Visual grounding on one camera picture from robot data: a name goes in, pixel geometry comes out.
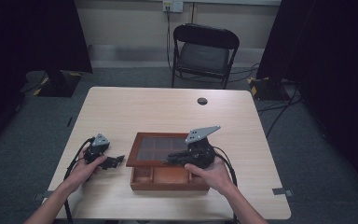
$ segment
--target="person's left hand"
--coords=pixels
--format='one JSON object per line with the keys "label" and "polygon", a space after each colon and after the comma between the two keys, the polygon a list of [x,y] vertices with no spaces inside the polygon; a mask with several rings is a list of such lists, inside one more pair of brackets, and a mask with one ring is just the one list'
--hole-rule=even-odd
{"label": "person's left hand", "polygon": [[81,184],[86,182],[86,180],[89,179],[89,177],[95,171],[97,166],[103,163],[107,158],[105,155],[102,155],[95,159],[95,161],[93,161],[92,163],[86,164],[86,161],[84,160],[85,151],[86,148],[83,148],[81,150],[74,170],[66,179],[70,181],[71,185],[73,186],[73,190],[71,190],[72,192],[75,192]]}

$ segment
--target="electrical outlet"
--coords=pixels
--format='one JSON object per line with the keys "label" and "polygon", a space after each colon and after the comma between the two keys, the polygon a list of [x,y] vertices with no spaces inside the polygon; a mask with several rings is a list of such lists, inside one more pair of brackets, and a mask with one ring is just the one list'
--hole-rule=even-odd
{"label": "electrical outlet", "polygon": [[173,12],[173,3],[172,1],[162,1],[162,11],[167,11],[167,8],[170,12]]}
{"label": "electrical outlet", "polygon": [[173,1],[172,9],[173,9],[173,12],[183,12],[183,2]]}

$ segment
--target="wall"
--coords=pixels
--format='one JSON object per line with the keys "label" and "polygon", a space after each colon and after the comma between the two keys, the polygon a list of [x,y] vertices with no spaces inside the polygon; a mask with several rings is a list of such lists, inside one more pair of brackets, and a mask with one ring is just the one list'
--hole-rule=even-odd
{"label": "wall", "polygon": [[[246,54],[247,61],[258,61],[278,10],[270,2],[274,1],[263,1],[270,6],[184,2],[183,13],[171,13],[171,33],[192,21],[226,28],[240,39],[237,57]],[[88,45],[114,46],[110,50],[116,52],[160,51],[165,57],[168,18],[161,1],[76,1],[76,6]]]}

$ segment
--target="chair backrest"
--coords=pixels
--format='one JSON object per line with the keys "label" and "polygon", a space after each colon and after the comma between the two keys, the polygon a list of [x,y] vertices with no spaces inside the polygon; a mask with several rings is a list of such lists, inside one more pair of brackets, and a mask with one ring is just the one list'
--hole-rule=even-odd
{"label": "chair backrest", "polygon": [[194,23],[177,26],[173,31],[173,39],[175,43],[179,40],[220,49],[237,49],[240,45],[238,37],[229,30]]}

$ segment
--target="gray carpet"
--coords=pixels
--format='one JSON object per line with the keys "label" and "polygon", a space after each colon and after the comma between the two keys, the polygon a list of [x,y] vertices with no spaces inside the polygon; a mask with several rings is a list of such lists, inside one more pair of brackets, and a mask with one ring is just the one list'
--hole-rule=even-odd
{"label": "gray carpet", "polygon": [[[28,74],[30,83],[24,89],[32,87],[42,75]],[[245,75],[235,74],[230,80]],[[218,83],[205,83],[214,79],[196,80],[176,79],[176,88],[220,89]],[[169,88],[171,72],[169,68],[99,68],[81,78],[72,98],[35,97],[28,92],[20,112],[0,132],[0,223],[22,223],[41,203],[34,200],[34,195],[48,188],[87,92],[93,86]],[[230,82],[227,88],[249,90],[245,79]],[[294,87],[287,86],[287,90],[292,94]],[[277,102],[255,102],[258,109],[274,103]],[[265,131],[280,112],[260,113]],[[316,119],[302,103],[284,111],[268,143],[283,186],[294,193],[288,197],[292,217],[270,223],[358,223],[358,176],[334,146],[324,140]]]}

